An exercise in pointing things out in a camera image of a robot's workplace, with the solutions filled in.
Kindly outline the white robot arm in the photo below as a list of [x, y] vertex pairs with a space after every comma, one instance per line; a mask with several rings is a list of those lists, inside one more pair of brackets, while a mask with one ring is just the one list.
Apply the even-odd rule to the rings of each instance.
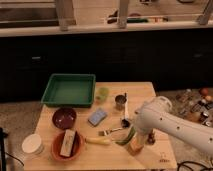
[[171, 101], [164, 96], [144, 102], [133, 119], [136, 132], [147, 135], [158, 129], [213, 156], [213, 128], [176, 117], [171, 109]]

